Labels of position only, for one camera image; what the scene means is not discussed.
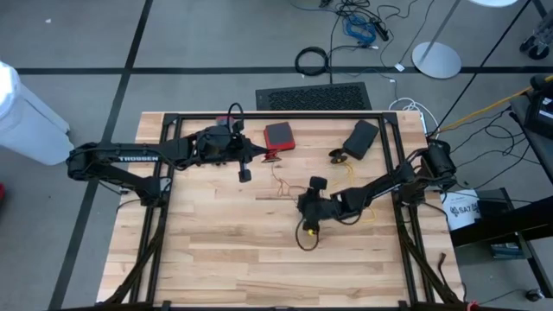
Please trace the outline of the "black desk device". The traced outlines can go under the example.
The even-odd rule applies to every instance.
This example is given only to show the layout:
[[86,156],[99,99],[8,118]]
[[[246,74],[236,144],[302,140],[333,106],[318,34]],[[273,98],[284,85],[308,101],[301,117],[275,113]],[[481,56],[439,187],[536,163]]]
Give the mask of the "black desk device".
[[541,75],[534,76],[531,78],[531,86],[533,92],[527,125],[538,135],[553,140],[553,80],[547,81]]

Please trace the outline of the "black pouch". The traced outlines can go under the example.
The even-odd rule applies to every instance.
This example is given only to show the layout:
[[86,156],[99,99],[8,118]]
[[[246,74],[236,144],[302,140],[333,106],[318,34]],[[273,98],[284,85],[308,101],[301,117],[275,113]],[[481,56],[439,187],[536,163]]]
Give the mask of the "black pouch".
[[379,129],[375,125],[369,124],[365,120],[359,120],[342,148],[346,154],[357,160],[362,160],[378,132]]

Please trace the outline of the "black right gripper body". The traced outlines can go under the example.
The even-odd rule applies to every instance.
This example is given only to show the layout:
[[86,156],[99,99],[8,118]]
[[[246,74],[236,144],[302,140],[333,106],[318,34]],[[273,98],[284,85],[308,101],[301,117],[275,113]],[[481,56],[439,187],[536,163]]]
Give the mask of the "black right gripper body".
[[302,216],[302,229],[305,232],[318,232],[321,221],[341,220],[344,215],[337,194],[332,194],[329,199],[323,198],[320,191],[315,189],[308,189],[298,196],[297,209]]

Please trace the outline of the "black floor vent grate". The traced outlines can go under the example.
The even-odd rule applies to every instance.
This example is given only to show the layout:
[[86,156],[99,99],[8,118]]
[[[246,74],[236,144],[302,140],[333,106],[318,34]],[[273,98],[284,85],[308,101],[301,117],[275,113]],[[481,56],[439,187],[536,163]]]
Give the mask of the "black floor vent grate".
[[258,111],[370,111],[363,82],[256,90]]

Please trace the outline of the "silver lamp stand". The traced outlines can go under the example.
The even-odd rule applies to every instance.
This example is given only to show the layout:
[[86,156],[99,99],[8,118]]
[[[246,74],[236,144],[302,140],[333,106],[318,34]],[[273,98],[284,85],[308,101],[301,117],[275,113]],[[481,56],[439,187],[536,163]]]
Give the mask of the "silver lamp stand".
[[462,61],[459,54],[450,46],[440,43],[438,39],[462,1],[486,8],[504,8],[518,0],[454,0],[432,39],[418,44],[411,53],[413,65],[425,76],[433,79],[450,79],[461,71]]

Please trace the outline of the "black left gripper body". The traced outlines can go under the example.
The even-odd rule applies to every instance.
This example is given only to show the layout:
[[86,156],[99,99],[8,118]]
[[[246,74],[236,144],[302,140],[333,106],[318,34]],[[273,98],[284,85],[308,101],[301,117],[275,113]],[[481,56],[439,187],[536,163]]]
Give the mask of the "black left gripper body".
[[214,125],[198,132],[196,155],[200,163],[252,161],[251,141],[240,132],[231,132],[223,125]]

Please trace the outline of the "white trash bin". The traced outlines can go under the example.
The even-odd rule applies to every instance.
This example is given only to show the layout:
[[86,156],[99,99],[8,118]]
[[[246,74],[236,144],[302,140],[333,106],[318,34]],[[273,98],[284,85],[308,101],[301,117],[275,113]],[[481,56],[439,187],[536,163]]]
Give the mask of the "white trash bin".
[[64,162],[74,145],[70,126],[0,61],[0,146],[53,166]]

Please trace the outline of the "red box with dark lid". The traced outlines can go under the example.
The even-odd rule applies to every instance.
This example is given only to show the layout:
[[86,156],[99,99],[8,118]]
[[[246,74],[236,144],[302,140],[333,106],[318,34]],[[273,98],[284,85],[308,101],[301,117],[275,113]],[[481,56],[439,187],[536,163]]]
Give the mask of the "red box with dark lid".
[[294,149],[296,146],[288,122],[267,125],[264,129],[264,139],[268,149],[285,151]]

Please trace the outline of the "cart with black casters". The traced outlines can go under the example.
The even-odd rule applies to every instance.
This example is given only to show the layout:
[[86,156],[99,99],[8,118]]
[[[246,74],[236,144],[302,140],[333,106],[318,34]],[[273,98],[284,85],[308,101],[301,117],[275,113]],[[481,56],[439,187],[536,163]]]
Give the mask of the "cart with black casters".
[[553,9],[546,11],[541,0],[531,0],[541,17],[532,33],[519,46],[519,51],[532,60],[542,60],[550,53],[553,43]]

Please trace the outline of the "black power strip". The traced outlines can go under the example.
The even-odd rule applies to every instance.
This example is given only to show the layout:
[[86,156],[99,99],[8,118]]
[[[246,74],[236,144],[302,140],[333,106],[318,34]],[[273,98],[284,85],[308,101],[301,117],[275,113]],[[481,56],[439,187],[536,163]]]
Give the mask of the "black power strip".
[[388,41],[390,40],[389,31],[385,26],[385,23],[382,19],[379,17],[372,17],[371,23],[374,25],[374,28],[377,32],[377,34],[380,36],[382,41]]

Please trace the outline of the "small black box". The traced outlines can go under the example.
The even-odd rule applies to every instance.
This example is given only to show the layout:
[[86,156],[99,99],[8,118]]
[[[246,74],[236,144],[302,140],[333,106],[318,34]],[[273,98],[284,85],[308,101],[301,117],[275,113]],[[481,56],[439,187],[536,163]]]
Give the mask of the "small black box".
[[513,209],[510,197],[503,187],[492,190],[477,190],[476,194],[482,219],[498,217]]

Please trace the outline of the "black side desk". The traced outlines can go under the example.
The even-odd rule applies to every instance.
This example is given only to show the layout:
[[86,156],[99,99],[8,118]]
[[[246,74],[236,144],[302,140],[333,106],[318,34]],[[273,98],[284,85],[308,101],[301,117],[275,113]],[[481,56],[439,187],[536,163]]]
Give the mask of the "black side desk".
[[[514,118],[523,129],[537,159],[553,183],[553,140],[532,131],[527,122],[532,92],[519,95],[511,101]],[[543,266],[529,242],[540,238],[553,238],[553,195],[531,202],[520,208],[490,219],[476,221],[472,225],[451,231],[455,246],[488,241],[492,244],[514,242],[526,255],[526,259],[544,297],[553,298],[553,282],[549,280]]]

